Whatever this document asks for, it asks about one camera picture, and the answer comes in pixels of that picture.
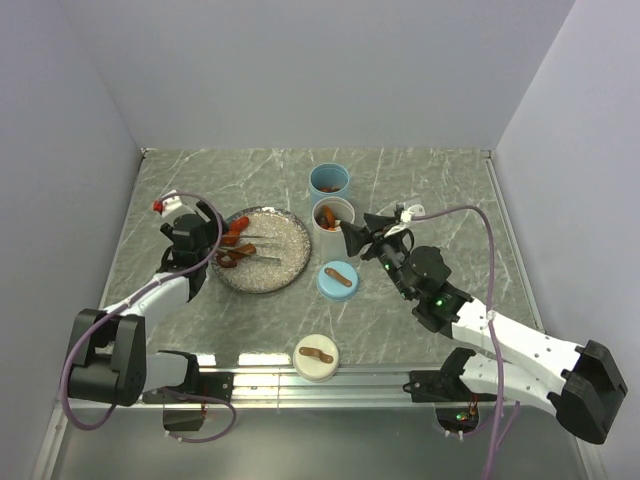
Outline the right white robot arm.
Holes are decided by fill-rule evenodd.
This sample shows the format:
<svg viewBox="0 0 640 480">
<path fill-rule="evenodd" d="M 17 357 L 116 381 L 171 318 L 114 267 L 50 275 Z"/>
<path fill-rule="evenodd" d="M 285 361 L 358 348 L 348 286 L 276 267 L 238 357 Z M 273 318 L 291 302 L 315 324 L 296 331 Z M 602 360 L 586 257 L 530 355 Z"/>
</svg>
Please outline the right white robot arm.
<svg viewBox="0 0 640 480">
<path fill-rule="evenodd" d="M 348 256 L 377 259 L 401 297 L 414 302 L 421 326 L 460 342 L 429 400 L 507 397 L 550 413 L 586 442 L 603 444 L 628 393 L 610 350 L 529 328 L 453 286 L 440 250 L 414 243 L 410 226 L 424 216 L 399 208 L 391 217 L 367 214 L 364 226 L 344 222 L 341 229 Z"/>
</svg>

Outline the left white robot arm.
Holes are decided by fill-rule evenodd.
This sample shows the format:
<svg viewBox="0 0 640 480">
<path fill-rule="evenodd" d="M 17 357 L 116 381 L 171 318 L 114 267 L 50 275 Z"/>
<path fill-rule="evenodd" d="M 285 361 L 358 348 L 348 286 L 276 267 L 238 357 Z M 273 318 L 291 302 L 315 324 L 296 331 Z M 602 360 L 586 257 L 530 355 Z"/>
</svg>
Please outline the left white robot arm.
<svg viewBox="0 0 640 480">
<path fill-rule="evenodd" d="M 76 316 L 61 378 L 66 399 L 134 404 L 147 389 L 148 333 L 199 293 L 211 261 L 229 265 L 256 253 L 255 246 L 241 241 L 250 224 L 246 217 L 226 223 L 208 202 L 189 207 L 176 193 L 155 201 L 153 210 L 170 242 L 160 267 L 120 303 Z"/>
</svg>

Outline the white lid brown handle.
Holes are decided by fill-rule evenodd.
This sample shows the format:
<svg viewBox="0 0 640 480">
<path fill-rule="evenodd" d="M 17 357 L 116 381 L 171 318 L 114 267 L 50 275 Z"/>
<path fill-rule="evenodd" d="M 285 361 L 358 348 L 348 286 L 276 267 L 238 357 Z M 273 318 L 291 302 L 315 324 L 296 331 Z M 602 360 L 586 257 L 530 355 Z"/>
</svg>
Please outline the white lid brown handle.
<svg viewBox="0 0 640 480">
<path fill-rule="evenodd" d="M 338 347 L 325 335 L 307 335 L 294 349 L 294 368 L 307 381 L 319 383 L 329 380 L 336 374 L 339 364 Z"/>
</svg>

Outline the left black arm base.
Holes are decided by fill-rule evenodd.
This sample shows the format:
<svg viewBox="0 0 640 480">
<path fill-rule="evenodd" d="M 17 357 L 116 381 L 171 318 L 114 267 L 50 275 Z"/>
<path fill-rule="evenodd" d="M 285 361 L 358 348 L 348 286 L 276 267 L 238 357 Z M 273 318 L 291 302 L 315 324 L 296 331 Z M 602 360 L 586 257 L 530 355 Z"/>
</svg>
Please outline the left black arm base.
<svg viewBox="0 0 640 480">
<path fill-rule="evenodd" d="M 204 443 L 221 438 L 234 426 L 233 387 L 233 373 L 199 372 L 182 385 L 145 392 L 141 401 L 162 408 L 166 436 L 184 443 Z"/>
</svg>

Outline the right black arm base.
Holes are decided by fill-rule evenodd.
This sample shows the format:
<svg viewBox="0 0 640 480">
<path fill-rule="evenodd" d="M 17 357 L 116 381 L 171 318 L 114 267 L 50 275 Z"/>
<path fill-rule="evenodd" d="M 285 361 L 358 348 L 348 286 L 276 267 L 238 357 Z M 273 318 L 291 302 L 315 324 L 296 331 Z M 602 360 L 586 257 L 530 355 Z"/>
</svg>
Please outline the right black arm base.
<svg viewBox="0 0 640 480">
<path fill-rule="evenodd" d="M 413 403 L 436 404 L 437 424 L 448 435 L 465 436 L 479 426 L 478 397 L 458 378 L 435 370 L 410 371 L 402 391 Z"/>
</svg>

